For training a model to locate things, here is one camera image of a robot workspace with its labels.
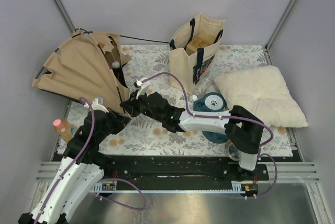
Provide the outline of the beige fabric pet tent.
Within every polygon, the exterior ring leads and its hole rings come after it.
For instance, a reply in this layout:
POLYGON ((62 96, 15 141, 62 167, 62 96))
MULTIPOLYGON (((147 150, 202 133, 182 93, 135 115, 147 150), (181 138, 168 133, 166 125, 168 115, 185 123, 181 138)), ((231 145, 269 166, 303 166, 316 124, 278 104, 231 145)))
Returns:
POLYGON ((34 79, 32 86, 73 101, 84 97, 91 102, 101 97, 104 87, 104 76, 100 73, 104 64, 97 44, 106 43, 106 48, 118 46, 121 52, 120 36, 103 31, 72 38, 73 35, 74 32, 48 57, 43 65, 46 72, 34 79))

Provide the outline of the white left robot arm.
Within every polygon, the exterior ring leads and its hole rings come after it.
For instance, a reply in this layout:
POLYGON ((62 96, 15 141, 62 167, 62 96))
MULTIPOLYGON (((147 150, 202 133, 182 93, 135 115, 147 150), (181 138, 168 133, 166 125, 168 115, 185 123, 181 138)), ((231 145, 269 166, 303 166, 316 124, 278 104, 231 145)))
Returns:
POLYGON ((69 223, 74 212, 95 184, 112 177, 113 159, 99 151, 109 135, 120 133, 130 118, 95 110, 89 112, 67 143, 56 176, 37 206, 22 214, 19 223, 69 223))

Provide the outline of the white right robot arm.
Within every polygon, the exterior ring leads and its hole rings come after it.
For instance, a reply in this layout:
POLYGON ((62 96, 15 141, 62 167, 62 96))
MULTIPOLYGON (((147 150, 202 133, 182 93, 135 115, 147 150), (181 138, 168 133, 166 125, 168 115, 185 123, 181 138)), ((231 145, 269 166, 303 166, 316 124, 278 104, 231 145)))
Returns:
POLYGON ((120 104, 131 117, 143 114, 162 124, 169 132, 208 131, 224 134, 239 151, 239 176, 250 180, 257 173, 257 160, 264 123, 242 106, 230 111, 190 111, 175 107, 155 92, 137 95, 120 104))

